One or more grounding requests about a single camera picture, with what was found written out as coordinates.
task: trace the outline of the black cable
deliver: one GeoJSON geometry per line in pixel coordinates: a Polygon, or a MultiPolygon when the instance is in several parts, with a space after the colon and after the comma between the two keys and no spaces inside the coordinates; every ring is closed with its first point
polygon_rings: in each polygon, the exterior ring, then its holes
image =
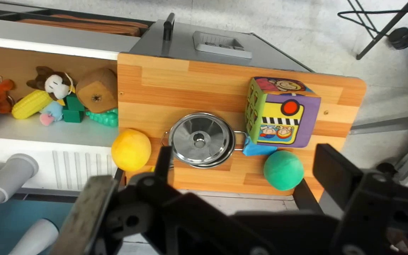
{"type": "Polygon", "coordinates": [[[402,10],[379,10],[379,12],[356,12],[356,10],[353,10],[353,12],[341,12],[341,13],[338,13],[338,16],[341,19],[344,19],[344,20],[348,20],[348,22],[352,22],[352,23],[355,23],[358,26],[362,26],[362,27],[365,27],[365,29],[368,29],[370,32],[375,32],[378,34],[383,34],[376,27],[370,27],[370,26],[362,23],[362,22],[358,22],[355,19],[348,17],[346,15],[375,15],[376,16],[376,15],[392,15],[392,13],[400,13],[400,12],[402,10]]]}

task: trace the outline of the metal pipe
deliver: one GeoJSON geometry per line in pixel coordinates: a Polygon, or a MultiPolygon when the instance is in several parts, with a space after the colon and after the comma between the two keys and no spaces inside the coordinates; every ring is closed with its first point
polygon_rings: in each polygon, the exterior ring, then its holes
{"type": "MultiPolygon", "coordinates": [[[[351,5],[352,10],[358,12],[358,9],[356,9],[356,6],[352,3],[352,0],[348,0],[348,3],[351,5]]],[[[362,19],[362,16],[361,16],[359,13],[356,13],[356,16],[359,17],[361,23],[366,24],[365,20],[362,19]]],[[[378,32],[378,29],[376,29],[376,26],[373,24],[372,19],[369,19],[369,22],[372,23],[372,29],[375,29],[375,30],[378,32]]],[[[365,27],[365,29],[366,29],[366,32],[370,34],[370,37],[375,39],[372,30],[368,29],[368,27],[365,27]]]]}
{"type": "MultiPolygon", "coordinates": [[[[359,0],[356,0],[356,3],[358,3],[358,6],[359,6],[359,9],[361,9],[362,12],[365,12],[362,3],[361,3],[359,0]]],[[[370,19],[370,16],[365,13],[365,17],[369,20],[369,23],[372,24],[372,27],[378,32],[378,29],[376,29],[373,20],[370,19]]]]}
{"type": "Polygon", "coordinates": [[[361,53],[358,60],[362,60],[385,36],[408,13],[408,3],[397,13],[390,23],[376,36],[376,39],[361,53]]]}
{"type": "Polygon", "coordinates": [[[382,122],[372,122],[365,125],[355,125],[351,131],[352,135],[359,134],[385,134],[395,131],[408,131],[408,117],[400,119],[389,119],[382,122]]]}
{"type": "Polygon", "coordinates": [[[38,162],[28,155],[15,155],[0,170],[0,204],[6,203],[39,172],[38,162]]]}
{"type": "Polygon", "coordinates": [[[39,220],[30,230],[22,237],[18,245],[9,253],[9,255],[30,255],[42,254],[59,238],[59,228],[47,221],[39,220]]]}

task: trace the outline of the green toy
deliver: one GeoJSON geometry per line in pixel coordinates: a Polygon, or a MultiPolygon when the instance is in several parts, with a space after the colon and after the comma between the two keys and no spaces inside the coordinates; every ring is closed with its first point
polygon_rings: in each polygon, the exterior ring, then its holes
{"type": "Polygon", "coordinates": [[[84,119],[86,108],[81,105],[76,94],[66,97],[66,107],[63,108],[64,122],[80,124],[84,119]]]}
{"type": "Polygon", "coordinates": [[[87,117],[97,122],[101,124],[104,126],[113,126],[113,128],[118,128],[120,122],[118,122],[118,109],[113,109],[113,111],[107,111],[103,114],[94,114],[94,112],[87,112],[87,117]]]}
{"type": "Polygon", "coordinates": [[[298,156],[278,151],[264,165],[264,177],[278,190],[295,189],[305,176],[298,156]]]}

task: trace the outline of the colorful toy box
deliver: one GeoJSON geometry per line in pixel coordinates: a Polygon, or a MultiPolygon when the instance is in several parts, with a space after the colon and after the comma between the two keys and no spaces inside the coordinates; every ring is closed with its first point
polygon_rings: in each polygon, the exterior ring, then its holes
{"type": "Polygon", "coordinates": [[[254,78],[246,111],[251,142],[305,148],[314,134],[319,107],[321,98],[300,81],[254,78]]]}

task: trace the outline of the yellow ball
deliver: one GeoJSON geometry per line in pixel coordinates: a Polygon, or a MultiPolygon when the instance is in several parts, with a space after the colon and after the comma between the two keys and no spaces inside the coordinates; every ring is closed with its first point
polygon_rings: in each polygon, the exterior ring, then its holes
{"type": "Polygon", "coordinates": [[[111,156],[121,170],[140,172],[149,162],[152,145],[149,138],[137,129],[120,132],[111,148],[111,156]]]}

